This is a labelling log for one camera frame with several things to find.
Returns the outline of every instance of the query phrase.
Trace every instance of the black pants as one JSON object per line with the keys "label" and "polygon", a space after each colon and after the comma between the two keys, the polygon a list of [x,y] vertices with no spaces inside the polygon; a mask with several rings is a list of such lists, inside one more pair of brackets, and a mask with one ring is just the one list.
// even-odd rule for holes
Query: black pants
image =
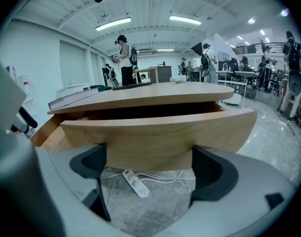
{"label": "black pants", "polygon": [[132,66],[131,67],[122,67],[122,86],[135,84],[132,78]]}
{"label": "black pants", "polygon": [[264,81],[264,89],[268,90],[269,79],[271,77],[271,69],[265,68],[265,81]]}

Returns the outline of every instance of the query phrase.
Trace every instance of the concrete floor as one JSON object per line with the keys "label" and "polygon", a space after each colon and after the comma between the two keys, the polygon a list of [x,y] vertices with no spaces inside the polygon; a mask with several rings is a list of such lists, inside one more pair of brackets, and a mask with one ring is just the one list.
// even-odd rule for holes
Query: concrete floor
{"label": "concrete floor", "polygon": [[[301,130],[295,123],[290,129],[278,121],[277,113],[268,105],[255,100],[245,99],[240,106],[225,105],[227,109],[251,107],[258,117],[248,140],[239,154],[265,161],[282,172],[295,186],[301,182]],[[102,177],[119,173],[119,169],[106,168]],[[176,177],[179,171],[157,173],[162,176]],[[191,169],[183,170],[180,177],[193,176]],[[175,181],[159,184],[149,181],[143,183],[150,190],[148,198],[139,198],[122,175],[102,180],[102,191],[111,224],[133,236],[150,237],[168,227],[186,213],[190,194],[195,181]]]}

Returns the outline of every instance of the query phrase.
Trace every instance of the white cabinet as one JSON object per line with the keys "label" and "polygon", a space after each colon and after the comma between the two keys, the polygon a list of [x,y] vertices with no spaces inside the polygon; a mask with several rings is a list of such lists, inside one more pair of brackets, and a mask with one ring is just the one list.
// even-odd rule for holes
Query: white cabinet
{"label": "white cabinet", "polygon": [[73,93],[77,93],[79,91],[83,91],[83,88],[90,88],[90,84],[89,83],[81,83],[81,84],[73,84],[70,85],[68,87],[62,88],[60,90],[58,90],[57,92],[57,97],[64,97],[67,95],[71,95]]}

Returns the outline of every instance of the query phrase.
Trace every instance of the wooden tabletop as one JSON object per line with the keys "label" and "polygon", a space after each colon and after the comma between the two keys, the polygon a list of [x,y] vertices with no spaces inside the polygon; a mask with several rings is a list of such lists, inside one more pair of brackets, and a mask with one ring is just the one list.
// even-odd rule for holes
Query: wooden tabletop
{"label": "wooden tabletop", "polygon": [[190,81],[186,83],[163,82],[132,89],[102,91],[47,113],[59,114],[136,106],[210,102],[228,99],[233,95],[233,88],[219,84]]}
{"label": "wooden tabletop", "polygon": [[148,68],[148,69],[138,69],[135,71],[135,73],[142,73],[142,72],[148,72],[154,69],[158,69],[157,67],[153,67],[153,68]]}

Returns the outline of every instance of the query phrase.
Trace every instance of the black bracket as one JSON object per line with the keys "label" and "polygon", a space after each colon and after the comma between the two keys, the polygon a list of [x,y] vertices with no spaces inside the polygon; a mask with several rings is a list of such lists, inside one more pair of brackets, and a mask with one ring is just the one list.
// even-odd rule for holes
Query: black bracket
{"label": "black bracket", "polygon": [[[96,146],[70,160],[73,171],[84,178],[97,180],[96,190],[85,198],[84,204],[103,219],[111,221],[101,190],[100,178],[105,165],[106,144]],[[235,187],[238,181],[238,171],[230,161],[199,146],[192,148],[192,169],[196,181],[190,206],[196,200],[220,200]]]}
{"label": "black bracket", "polygon": [[93,190],[83,203],[104,220],[111,221],[101,188],[101,173],[106,165],[106,144],[101,144],[73,157],[69,165],[74,172],[82,177],[97,180],[96,190]]}

